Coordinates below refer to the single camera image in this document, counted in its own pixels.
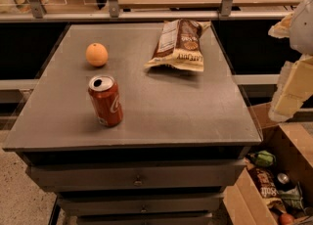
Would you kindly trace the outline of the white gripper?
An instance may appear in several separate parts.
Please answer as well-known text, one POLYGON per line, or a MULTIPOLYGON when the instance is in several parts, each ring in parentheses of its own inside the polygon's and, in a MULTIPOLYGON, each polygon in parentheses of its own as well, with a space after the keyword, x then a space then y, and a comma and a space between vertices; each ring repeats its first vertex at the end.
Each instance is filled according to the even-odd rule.
POLYGON ((290 38, 293 50, 307 54, 295 63, 285 62, 278 78, 268 116, 285 122, 313 95, 313 0, 303 0, 293 13, 272 25, 268 34, 290 38))

